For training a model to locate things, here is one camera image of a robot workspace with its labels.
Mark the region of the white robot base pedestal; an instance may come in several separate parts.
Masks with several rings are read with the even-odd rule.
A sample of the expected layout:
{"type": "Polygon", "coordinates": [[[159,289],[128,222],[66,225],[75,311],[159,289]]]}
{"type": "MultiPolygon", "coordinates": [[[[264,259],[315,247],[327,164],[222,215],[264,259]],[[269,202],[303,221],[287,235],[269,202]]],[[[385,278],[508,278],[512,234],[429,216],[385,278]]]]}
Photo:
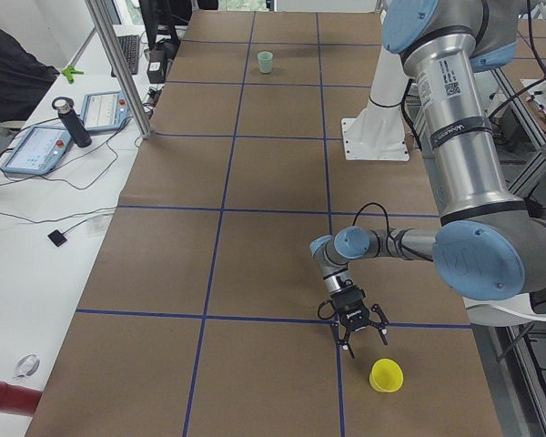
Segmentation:
{"type": "Polygon", "coordinates": [[[399,56],[382,47],[368,104],[357,117],[341,120],[347,160],[409,160],[401,111],[408,83],[399,56]]]}

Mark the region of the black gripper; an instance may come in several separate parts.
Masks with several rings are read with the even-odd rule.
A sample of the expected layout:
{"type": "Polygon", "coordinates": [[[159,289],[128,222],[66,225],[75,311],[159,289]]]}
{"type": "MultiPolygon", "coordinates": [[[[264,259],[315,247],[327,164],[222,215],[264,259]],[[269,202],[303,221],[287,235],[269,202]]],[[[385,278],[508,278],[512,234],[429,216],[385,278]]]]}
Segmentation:
{"type": "Polygon", "coordinates": [[[378,303],[371,306],[370,312],[376,314],[379,320],[369,318],[369,309],[365,306],[365,292],[360,288],[346,288],[330,295],[331,305],[338,314],[340,324],[345,327],[343,335],[340,335],[340,324],[332,321],[330,331],[337,346],[347,351],[351,359],[355,359],[349,338],[353,330],[361,330],[369,325],[378,331],[384,345],[388,345],[389,320],[378,303]]]}

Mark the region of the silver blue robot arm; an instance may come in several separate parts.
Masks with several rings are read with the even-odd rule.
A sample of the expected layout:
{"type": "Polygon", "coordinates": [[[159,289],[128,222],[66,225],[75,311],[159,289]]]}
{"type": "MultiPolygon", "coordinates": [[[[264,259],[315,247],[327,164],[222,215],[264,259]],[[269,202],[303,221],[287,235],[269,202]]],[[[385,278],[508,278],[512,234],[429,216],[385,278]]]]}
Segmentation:
{"type": "Polygon", "coordinates": [[[417,84],[445,205],[436,231],[350,226],[312,241],[333,309],[333,340],[341,348],[353,332],[372,327],[385,336],[389,324],[379,305],[365,305],[349,274],[357,259],[427,260],[463,297],[526,294],[532,309],[546,314],[546,220],[531,217],[524,200],[508,191],[474,78],[513,59],[520,10],[512,1],[388,6],[382,44],[417,84]]]}

